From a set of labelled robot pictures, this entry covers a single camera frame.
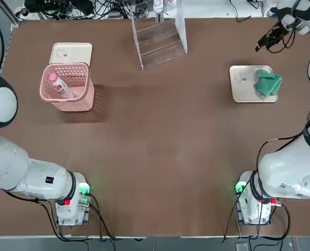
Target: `tray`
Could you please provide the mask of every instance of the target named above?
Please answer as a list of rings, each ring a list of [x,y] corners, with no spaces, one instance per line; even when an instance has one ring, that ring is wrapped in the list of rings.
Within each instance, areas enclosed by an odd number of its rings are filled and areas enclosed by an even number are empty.
[[[230,83],[232,86],[233,98],[237,103],[266,102],[274,103],[278,100],[278,95],[260,98],[254,88],[254,84],[259,81],[257,70],[263,69],[273,73],[271,67],[267,65],[233,65],[229,69]]]
[[[86,63],[90,66],[92,48],[90,43],[56,43],[52,47],[49,64]]]

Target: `clear acrylic stand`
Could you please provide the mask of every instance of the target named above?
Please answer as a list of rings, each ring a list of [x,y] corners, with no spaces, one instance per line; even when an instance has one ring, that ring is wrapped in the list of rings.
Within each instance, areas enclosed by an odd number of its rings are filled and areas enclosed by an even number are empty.
[[[139,18],[139,13],[153,13],[153,0],[132,6],[132,28],[142,69],[149,69],[187,53],[182,0],[164,0],[163,14],[174,12],[174,19],[156,22],[156,17]]]

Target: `bottle cap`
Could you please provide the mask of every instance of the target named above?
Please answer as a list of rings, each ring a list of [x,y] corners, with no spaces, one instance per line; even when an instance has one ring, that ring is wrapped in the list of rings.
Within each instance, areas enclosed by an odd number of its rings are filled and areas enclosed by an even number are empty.
[[[58,79],[58,77],[57,77],[57,74],[56,74],[56,73],[51,73],[51,74],[50,74],[49,80],[50,80],[51,82],[56,82],[57,79]]]

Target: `brown table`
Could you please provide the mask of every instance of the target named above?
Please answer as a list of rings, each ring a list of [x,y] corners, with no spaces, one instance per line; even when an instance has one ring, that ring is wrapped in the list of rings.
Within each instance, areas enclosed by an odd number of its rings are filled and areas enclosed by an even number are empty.
[[[274,19],[188,19],[186,56],[141,71],[129,20],[22,22],[3,69],[19,98],[1,134],[32,158],[79,171],[94,186],[111,232],[126,236],[224,234],[240,174],[261,144],[298,133],[310,108],[310,35],[280,54],[255,52]],[[55,42],[90,42],[94,110],[63,114],[40,100],[39,81]],[[283,77],[275,104],[237,104],[231,65],[270,65]],[[274,151],[279,144],[270,144]],[[310,235],[310,201],[285,202],[291,235]],[[277,210],[261,235],[282,235]],[[98,235],[98,220],[65,230]],[[243,234],[255,234],[255,227]],[[0,235],[52,235],[44,210],[0,191]],[[235,218],[229,235],[237,235]]]

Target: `green indicator light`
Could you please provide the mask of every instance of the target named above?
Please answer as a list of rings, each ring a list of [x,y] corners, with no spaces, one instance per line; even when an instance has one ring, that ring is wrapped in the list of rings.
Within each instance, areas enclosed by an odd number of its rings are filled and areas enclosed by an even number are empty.
[[[235,186],[236,192],[241,193],[246,185],[247,183],[245,181],[239,181]]]

